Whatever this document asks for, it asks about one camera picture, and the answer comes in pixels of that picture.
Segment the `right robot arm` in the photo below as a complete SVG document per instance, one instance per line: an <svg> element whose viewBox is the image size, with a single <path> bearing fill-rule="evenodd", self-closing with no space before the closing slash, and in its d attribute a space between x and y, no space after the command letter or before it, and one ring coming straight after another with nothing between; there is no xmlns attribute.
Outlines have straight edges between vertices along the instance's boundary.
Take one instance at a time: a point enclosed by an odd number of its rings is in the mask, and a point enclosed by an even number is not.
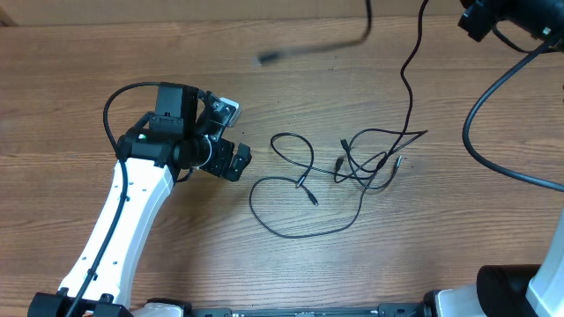
<svg viewBox="0 0 564 317"><path fill-rule="evenodd" d="M470 139L471 123L487 99L521 68L539 55L563 50L563 3L560 0L468 0L458 25L476 42L489 33L514 50L519 47L497 28L509 21L540 40L533 50L497 79L476 101L465 119L462 140L468 153L482 166L512 178L554 191L560 183L519 173L479 154ZM552 244L540 264L485 265L474 284L428 292L413 311L415 316L561 316L563 314L563 225L558 224Z"/></svg>

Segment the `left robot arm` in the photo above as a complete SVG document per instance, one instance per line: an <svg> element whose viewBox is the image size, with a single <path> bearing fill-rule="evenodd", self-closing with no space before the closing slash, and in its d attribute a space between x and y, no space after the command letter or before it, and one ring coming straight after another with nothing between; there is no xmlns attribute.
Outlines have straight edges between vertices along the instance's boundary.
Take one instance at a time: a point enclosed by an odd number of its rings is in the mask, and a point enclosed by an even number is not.
<svg viewBox="0 0 564 317"><path fill-rule="evenodd" d="M189 85L158 82L154 110L119 138L108 198L83 252L54 294L38 292L30 316L128 316L140 255L181 171L238 181L252 156L223 138L240 105Z"/></svg>

